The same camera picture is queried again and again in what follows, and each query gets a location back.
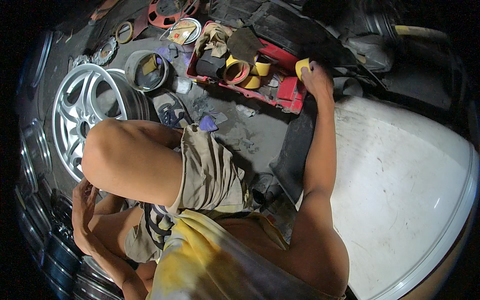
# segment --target red toolbox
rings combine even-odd
[[[298,79],[295,73],[295,64],[299,61],[298,58],[291,55],[290,53],[286,52],[283,49],[259,38],[260,42],[264,45],[265,48],[258,50],[260,53],[269,56],[278,61],[276,64],[277,66],[291,72],[292,76],[285,77],[282,82],[279,82],[278,91],[276,97],[270,99],[258,92],[253,90],[248,90],[241,88],[236,85],[227,84],[223,80],[218,81],[219,86],[224,86],[231,90],[240,92],[245,95],[247,98],[257,98],[266,102],[270,105],[273,105],[277,108],[281,108],[283,112],[291,112],[294,114],[299,114],[301,108],[303,106],[303,100],[305,95],[307,94],[307,89],[303,85],[303,83]],[[196,71],[197,65],[197,54],[195,51],[192,54],[192,58],[190,58],[190,63],[187,68],[187,76],[189,78],[196,79],[201,82],[206,82],[209,84],[214,84],[217,80],[214,80],[207,76],[199,76]]]

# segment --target beige shorts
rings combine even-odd
[[[165,207],[167,215],[191,209],[215,219],[249,210],[251,199],[242,182],[245,172],[233,164],[232,153],[218,144],[210,133],[201,131],[197,124],[186,127],[181,153],[181,188],[174,204]],[[131,228],[125,239],[125,253],[138,263],[156,260],[163,252],[153,243],[146,226],[142,215],[138,226]]]

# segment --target yellow shirt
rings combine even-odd
[[[288,248],[265,217],[252,216],[280,248]],[[185,210],[173,223],[146,300],[339,299],[267,261],[205,215]]]

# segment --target man's arm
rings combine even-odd
[[[144,300],[148,292],[134,269],[106,249],[88,228],[97,194],[98,189],[85,178],[73,190],[72,224],[75,243],[86,247],[95,261],[122,289],[125,300]]]
[[[318,116],[303,178],[303,201],[293,227],[290,272],[320,291],[341,297],[348,284],[347,249],[333,228],[330,197],[336,177],[333,83],[316,62],[302,79],[315,97]]]

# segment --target dusty floor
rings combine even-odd
[[[76,58],[86,49],[95,48],[95,44],[105,39],[115,28],[116,24],[128,19],[134,19],[139,15],[139,9],[144,6],[143,1],[124,0],[115,7],[102,22],[95,26],[86,25],[83,28],[75,28],[70,34],[56,32],[45,67],[43,77],[36,90],[33,100],[20,95],[17,110],[20,115],[21,127],[28,124],[33,118],[38,118],[44,124],[48,146],[52,156],[53,173],[47,175],[47,180],[52,188],[57,188],[66,195],[71,195],[72,189],[77,182],[69,175],[62,165],[53,141],[51,118],[52,106],[57,89],[68,72],[69,56]],[[63,31],[73,25],[66,23],[61,25]],[[141,35],[141,39],[130,41],[127,44],[119,44],[118,51],[113,61],[104,66],[105,69],[124,69],[127,58],[138,50],[155,50],[167,48],[169,41],[159,41],[163,30],[150,26]],[[173,76],[186,78],[185,71],[190,60],[191,53],[181,53],[176,59],[171,59],[171,73]],[[287,131],[290,114],[281,112],[273,106],[261,101],[255,101],[260,106],[257,115],[247,118],[235,109],[236,104],[245,104],[247,99],[231,90],[219,86],[192,85],[187,95],[178,94],[183,100],[187,110],[193,119],[197,115],[193,108],[193,101],[204,99],[215,111],[224,113],[228,120],[219,124],[216,134],[228,139],[246,138],[254,143],[247,148],[240,143],[240,150],[232,150],[236,165],[246,172],[245,180],[249,183],[255,173],[270,172],[268,164],[278,156]]]

